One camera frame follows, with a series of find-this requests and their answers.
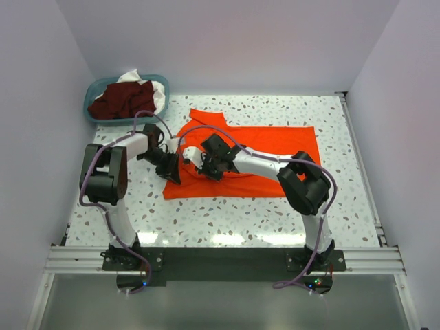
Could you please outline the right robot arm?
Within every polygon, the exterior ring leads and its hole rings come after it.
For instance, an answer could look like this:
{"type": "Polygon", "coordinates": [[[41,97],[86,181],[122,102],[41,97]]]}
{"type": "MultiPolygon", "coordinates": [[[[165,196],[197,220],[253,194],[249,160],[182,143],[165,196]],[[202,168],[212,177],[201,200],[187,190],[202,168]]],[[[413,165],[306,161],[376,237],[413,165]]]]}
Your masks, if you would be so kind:
{"type": "Polygon", "coordinates": [[[184,158],[195,165],[199,174],[217,182],[224,173],[255,175],[276,182],[289,205],[302,217],[308,266],[322,270],[330,263],[335,243],[327,212],[336,199],[336,181],[308,153],[262,153],[242,144],[229,146],[214,134],[202,142],[201,148],[185,148],[184,158]]]}

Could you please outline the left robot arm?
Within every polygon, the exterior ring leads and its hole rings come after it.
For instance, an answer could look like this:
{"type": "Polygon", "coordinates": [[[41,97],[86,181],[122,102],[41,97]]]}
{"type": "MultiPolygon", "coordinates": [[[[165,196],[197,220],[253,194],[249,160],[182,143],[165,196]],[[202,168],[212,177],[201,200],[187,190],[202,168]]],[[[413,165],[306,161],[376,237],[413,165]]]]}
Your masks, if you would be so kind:
{"type": "Polygon", "coordinates": [[[180,184],[178,138],[166,139],[155,124],[145,124],[107,145],[88,144],[80,174],[80,205],[101,211],[110,236],[111,254],[119,253],[118,261],[128,270],[138,268],[142,253],[138,234],[133,229],[125,195],[129,185],[128,163],[145,160],[155,167],[158,177],[180,184]]]}

